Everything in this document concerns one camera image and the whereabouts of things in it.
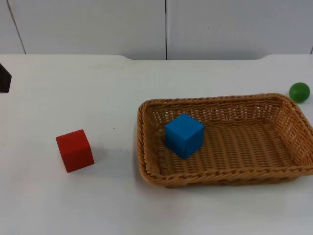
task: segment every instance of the cube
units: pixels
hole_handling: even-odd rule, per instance
[[[182,114],[165,126],[165,145],[180,158],[188,159],[201,148],[204,140],[204,125]]]
[[[11,78],[11,74],[0,64],[0,93],[9,92]]]
[[[91,148],[84,130],[58,136],[56,141],[67,172],[94,164]]]

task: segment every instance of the woven texture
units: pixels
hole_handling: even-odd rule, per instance
[[[187,113],[205,125],[200,150],[180,159],[164,145],[164,127]],[[313,174],[313,129],[281,94],[144,102],[137,116],[139,170],[148,182],[271,184]]]

